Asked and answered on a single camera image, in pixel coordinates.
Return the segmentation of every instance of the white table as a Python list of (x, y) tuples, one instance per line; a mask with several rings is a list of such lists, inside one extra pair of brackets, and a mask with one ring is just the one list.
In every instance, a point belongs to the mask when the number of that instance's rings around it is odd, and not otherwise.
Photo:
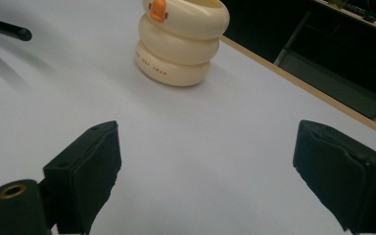
[(88, 127), (119, 123), (122, 169), (92, 234), (345, 234), (292, 166), (298, 124), (376, 150), (376, 131), (220, 44), (205, 82), (159, 84), (133, 61), (140, 1), (0, 0), (0, 185)]

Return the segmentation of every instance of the cream-colored container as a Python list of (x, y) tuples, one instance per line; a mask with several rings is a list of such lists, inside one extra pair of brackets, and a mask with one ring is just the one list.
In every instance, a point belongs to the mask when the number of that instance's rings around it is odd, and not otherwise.
[(136, 62), (151, 78), (194, 85), (207, 76), (230, 17), (219, 0), (142, 0)]

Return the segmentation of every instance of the white tabletop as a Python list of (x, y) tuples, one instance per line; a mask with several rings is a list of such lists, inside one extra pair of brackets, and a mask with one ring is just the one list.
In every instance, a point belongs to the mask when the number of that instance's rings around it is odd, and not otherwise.
[(224, 43), (199, 85), (148, 79), (133, 60), (142, 14), (136, 0), (0, 0), (0, 20), (33, 33), (0, 35), (0, 185), (40, 181), (114, 119), (123, 164), (92, 234), (345, 234), (292, 166), (298, 124), (374, 150), (376, 131)]

